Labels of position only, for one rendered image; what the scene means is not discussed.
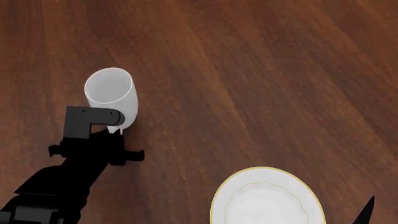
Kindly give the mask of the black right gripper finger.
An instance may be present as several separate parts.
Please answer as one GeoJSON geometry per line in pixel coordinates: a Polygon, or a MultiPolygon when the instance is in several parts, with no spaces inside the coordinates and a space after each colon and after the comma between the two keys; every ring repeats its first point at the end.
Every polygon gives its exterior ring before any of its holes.
{"type": "Polygon", "coordinates": [[[369,224],[374,208],[374,196],[372,196],[361,210],[353,224],[369,224]]]}

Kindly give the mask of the white plate with gold rim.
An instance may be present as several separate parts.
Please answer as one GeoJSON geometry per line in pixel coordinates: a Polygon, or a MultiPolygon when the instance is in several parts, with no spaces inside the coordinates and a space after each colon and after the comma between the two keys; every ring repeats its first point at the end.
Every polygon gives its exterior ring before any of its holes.
{"type": "Polygon", "coordinates": [[[326,224],[326,219],[302,180],[273,167],[250,167],[219,186],[210,224],[326,224]]]}

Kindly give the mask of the white mug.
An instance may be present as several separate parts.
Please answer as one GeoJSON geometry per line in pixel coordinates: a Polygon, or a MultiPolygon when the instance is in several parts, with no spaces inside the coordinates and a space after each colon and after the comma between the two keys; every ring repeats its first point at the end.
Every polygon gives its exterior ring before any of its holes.
{"type": "Polygon", "coordinates": [[[120,126],[108,126],[113,134],[123,132],[136,120],[139,104],[132,76],[122,68],[104,68],[86,81],[84,93],[92,108],[110,108],[122,112],[125,121],[120,126]]]}

